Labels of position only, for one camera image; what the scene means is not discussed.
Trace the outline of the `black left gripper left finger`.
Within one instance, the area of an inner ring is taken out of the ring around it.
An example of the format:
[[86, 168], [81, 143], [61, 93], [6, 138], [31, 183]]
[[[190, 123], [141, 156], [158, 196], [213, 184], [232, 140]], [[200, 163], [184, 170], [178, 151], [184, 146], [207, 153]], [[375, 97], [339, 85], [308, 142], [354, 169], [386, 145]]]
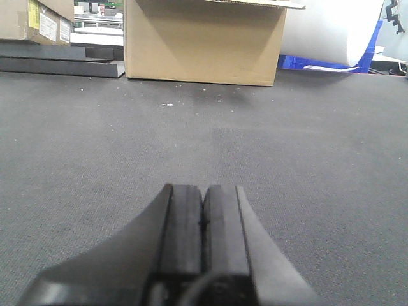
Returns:
[[166, 184], [112, 237], [41, 271], [18, 304], [142, 305], [155, 282], [177, 294], [201, 273], [200, 219], [200, 190]]

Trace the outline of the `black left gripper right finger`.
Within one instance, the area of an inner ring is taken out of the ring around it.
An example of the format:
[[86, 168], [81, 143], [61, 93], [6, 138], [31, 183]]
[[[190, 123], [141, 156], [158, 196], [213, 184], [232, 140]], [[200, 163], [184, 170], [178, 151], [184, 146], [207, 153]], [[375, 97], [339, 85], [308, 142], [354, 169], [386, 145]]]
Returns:
[[231, 279], [245, 305], [322, 304], [264, 229], [242, 187], [210, 186], [203, 209], [208, 269]]

